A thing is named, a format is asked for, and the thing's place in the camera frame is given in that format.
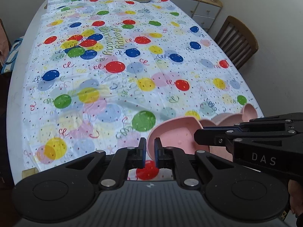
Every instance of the chair backrest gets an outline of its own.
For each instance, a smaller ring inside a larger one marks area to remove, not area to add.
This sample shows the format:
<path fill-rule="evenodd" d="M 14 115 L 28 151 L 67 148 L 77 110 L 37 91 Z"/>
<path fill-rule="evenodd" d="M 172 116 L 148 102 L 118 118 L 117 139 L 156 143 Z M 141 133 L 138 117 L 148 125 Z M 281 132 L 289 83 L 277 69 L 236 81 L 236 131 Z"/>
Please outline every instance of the chair backrest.
<path fill-rule="evenodd" d="M 215 42 L 224 51 L 234 66 L 239 69 L 259 49 L 258 42 L 245 24 L 228 16 Z"/>

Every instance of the screw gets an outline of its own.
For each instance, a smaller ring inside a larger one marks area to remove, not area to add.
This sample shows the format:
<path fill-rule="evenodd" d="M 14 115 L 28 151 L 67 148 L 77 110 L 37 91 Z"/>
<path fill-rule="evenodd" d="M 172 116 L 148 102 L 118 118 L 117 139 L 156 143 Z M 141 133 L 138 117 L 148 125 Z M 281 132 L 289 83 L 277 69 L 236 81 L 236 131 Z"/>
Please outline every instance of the screw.
<path fill-rule="evenodd" d="M 188 179 L 184 180 L 184 184 L 187 186 L 196 186 L 199 184 L 199 181 L 194 178 L 188 178 Z"/>
<path fill-rule="evenodd" d="M 101 185 L 105 186 L 105 187 L 111 187 L 114 186 L 116 184 L 116 181 L 113 179 L 103 179 L 101 181 Z"/>

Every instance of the white drawer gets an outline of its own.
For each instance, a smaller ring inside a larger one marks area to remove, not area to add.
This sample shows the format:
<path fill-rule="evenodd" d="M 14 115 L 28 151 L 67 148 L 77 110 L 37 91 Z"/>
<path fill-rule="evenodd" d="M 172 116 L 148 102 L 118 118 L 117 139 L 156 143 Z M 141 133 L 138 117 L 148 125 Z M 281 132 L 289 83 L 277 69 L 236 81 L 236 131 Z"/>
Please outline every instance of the white drawer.
<path fill-rule="evenodd" d="M 194 0 L 170 0 L 176 6 L 178 6 L 183 12 L 185 12 L 189 17 L 192 16 L 196 6 L 199 2 Z"/>
<path fill-rule="evenodd" d="M 196 21 L 197 24 L 203 29 L 209 29 L 215 20 L 215 18 L 200 16 L 196 14 L 193 15 L 192 19 Z"/>
<path fill-rule="evenodd" d="M 217 6 L 200 2 L 194 14 L 215 18 L 219 10 L 220 8 Z"/>

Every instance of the white wall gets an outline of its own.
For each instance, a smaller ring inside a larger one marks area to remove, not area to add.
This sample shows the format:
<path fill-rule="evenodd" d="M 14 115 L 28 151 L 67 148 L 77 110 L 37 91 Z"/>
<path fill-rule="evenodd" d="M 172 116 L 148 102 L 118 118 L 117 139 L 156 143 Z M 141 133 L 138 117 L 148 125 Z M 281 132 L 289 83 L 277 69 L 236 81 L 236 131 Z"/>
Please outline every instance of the white wall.
<path fill-rule="evenodd" d="M 13 41 L 25 34 L 29 23 L 45 0 L 0 0 L 0 18 Z"/>
<path fill-rule="evenodd" d="M 265 116 L 303 112 L 303 0 L 221 0 L 209 34 L 235 16 L 255 35 L 258 52 L 240 69 Z"/>

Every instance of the balloon print tablecloth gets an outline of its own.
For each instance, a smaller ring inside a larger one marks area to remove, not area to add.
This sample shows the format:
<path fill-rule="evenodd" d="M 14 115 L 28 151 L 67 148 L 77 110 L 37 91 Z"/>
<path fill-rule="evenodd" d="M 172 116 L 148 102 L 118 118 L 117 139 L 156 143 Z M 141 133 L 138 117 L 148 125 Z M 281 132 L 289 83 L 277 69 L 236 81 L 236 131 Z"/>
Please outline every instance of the balloon print tablecloth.
<path fill-rule="evenodd" d="M 48 0 L 25 73 L 25 168 L 115 153 L 170 118 L 248 102 L 261 116 L 230 60 L 169 0 Z"/>

